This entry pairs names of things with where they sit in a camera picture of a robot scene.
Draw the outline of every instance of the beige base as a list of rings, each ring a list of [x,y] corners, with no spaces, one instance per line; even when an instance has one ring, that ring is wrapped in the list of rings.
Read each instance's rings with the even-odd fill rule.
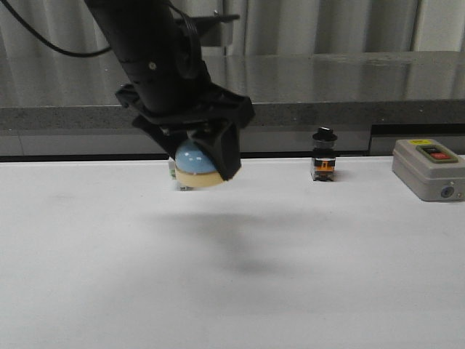
[[[174,169],[176,172],[176,179],[183,185],[191,188],[203,188],[211,187],[223,183],[224,180],[221,178],[218,172],[209,172],[202,174],[192,174],[182,171],[177,167]]]

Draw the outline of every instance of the yellow label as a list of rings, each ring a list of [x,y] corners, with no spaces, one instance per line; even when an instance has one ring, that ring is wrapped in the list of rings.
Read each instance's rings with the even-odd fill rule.
[[[408,141],[409,143],[412,143],[414,145],[421,145],[421,144],[432,144],[430,141],[428,140],[409,140]]]

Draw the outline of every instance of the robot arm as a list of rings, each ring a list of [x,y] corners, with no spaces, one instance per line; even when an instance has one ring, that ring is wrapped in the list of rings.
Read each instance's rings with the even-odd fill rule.
[[[211,82],[202,61],[199,30],[211,21],[177,10],[168,0],[84,0],[132,84],[116,93],[139,113],[133,125],[173,159],[187,139],[223,180],[240,168],[239,131],[254,116],[248,97]],[[181,14],[175,20],[171,11]]]

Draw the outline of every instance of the corrugated metal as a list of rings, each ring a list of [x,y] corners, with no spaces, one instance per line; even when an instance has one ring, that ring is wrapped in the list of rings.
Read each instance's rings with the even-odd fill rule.
[[[10,0],[57,46],[106,45],[82,0]],[[191,15],[238,13],[233,43],[207,55],[465,49],[464,0],[173,0]],[[0,57],[52,55],[0,6]]]

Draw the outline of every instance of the gray control box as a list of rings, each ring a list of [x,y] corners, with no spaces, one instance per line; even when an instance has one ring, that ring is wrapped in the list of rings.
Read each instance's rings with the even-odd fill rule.
[[[465,160],[435,140],[398,140],[392,171],[425,201],[463,201]]]

